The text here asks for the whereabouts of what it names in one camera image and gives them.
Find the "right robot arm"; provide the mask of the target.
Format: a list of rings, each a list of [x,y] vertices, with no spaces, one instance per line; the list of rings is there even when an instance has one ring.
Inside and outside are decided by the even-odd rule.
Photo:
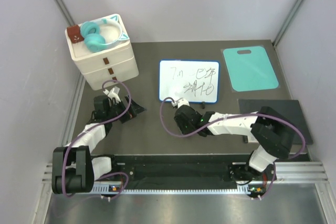
[[[251,153],[247,164],[229,167],[230,176],[236,182],[256,180],[275,160],[289,158],[296,133],[281,114],[268,106],[251,114],[213,111],[200,114],[182,105],[176,110],[174,121],[182,135],[195,131],[202,137],[230,134],[255,139],[259,146]]]

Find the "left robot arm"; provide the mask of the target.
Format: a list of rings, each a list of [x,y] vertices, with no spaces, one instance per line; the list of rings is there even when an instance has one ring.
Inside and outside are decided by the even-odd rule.
[[[122,114],[118,120],[125,123],[134,119],[146,109],[128,96],[124,97],[130,105],[116,98],[100,95],[94,98],[94,110],[84,130],[71,143],[58,147],[53,151],[51,187],[54,194],[62,194],[62,184],[65,184],[66,194],[89,193],[94,182],[101,176],[114,180],[119,174],[119,168],[113,164],[109,156],[92,157],[96,148],[112,129],[111,119]]]

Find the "blue-framed whiteboard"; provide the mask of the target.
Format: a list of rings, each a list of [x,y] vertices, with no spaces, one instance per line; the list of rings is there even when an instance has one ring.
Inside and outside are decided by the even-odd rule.
[[[161,60],[159,100],[167,97],[190,103],[216,103],[219,93],[218,61]]]

